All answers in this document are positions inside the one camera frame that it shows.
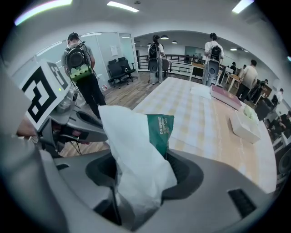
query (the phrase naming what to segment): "white paper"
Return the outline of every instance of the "white paper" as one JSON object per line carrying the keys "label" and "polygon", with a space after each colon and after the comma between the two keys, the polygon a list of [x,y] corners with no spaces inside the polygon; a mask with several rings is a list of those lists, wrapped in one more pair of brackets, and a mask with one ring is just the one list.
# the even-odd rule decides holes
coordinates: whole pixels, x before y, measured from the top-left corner
{"label": "white paper", "polygon": [[118,56],[117,47],[110,46],[112,56]]}

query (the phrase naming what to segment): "green package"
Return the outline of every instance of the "green package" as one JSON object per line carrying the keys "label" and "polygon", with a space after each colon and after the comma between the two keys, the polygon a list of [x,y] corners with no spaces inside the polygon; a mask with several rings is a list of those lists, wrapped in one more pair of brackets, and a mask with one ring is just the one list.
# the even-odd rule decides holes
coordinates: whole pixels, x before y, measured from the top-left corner
{"label": "green package", "polygon": [[174,126],[174,116],[149,114],[147,115],[147,122],[149,125],[150,143],[166,159],[169,138]]}

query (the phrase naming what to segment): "white plastic bag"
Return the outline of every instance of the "white plastic bag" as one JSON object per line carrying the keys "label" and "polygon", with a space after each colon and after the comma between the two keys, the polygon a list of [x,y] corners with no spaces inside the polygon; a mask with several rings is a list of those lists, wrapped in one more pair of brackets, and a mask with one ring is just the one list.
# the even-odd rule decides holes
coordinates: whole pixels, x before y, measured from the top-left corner
{"label": "white plastic bag", "polygon": [[175,186],[177,179],[150,143],[146,115],[121,106],[98,109],[121,173],[115,197],[122,225],[134,230],[160,207],[163,190]]}

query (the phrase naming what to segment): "glass wall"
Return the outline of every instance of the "glass wall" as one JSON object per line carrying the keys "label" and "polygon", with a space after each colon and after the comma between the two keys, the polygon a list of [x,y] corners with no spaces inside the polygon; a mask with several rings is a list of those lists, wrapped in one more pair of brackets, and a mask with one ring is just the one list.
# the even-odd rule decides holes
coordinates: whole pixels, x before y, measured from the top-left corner
{"label": "glass wall", "polygon": [[135,57],[132,47],[131,35],[126,33],[119,33],[119,38],[123,56],[128,60],[128,64],[130,65],[130,68],[132,68],[131,64],[135,62]]}
{"label": "glass wall", "polygon": [[114,59],[118,61],[118,58],[123,57],[117,32],[98,33],[97,39],[106,67],[109,61]]}
{"label": "glass wall", "polygon": [[[95,58],[94,70],[97,76],[99,88],[102,90],[103,85],[109,87],[108,80],[111,78],[108,73],[108,61],[125,57],[129,65],[135,62],[133,47],[131,44],[131,35],[117,32],[94,32],[85,35],[80,35],[80,40],[85,41],[85,45],[88,45],[93,52]],[[49,60],[56,63],[59,67],[62,75],[70,83],[69,77],[65,74],[65,70],[61,65],[61,56],[67,47],[67,40],[56,42],[42,51],[37,53],[31,59],[29,59],[22,67],[20,67],[13,75],[13,81],[19,86],[28,75],[29,71],[37,65],[37,62],[41,59]]]}
{"label": "glass wall", "polygon": [[81,36],[80,39],[82,41],[85,41],[85,45],[89,46],[92,49],[92,53],[95,58],[94,71],[96,72],[96,75],[100,78],[98,80],[98,84],[100,89],[102,90],[103,85],[108,86],[109,76],[105,64],[103,62],[103,56],[100,51],[97,35],[98,33],[86,34]]}

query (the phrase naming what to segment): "white box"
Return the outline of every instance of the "white box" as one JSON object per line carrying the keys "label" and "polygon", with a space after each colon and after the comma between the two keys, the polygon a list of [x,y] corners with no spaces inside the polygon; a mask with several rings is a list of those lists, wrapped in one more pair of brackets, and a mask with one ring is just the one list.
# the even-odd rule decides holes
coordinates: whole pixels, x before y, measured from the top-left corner
{"label": "white box", "polygon": [[239,111],[235,111],[232,114],[231,125],[234,134],[250,143],[255,143],[261,139],[259,127],[256,122]]}

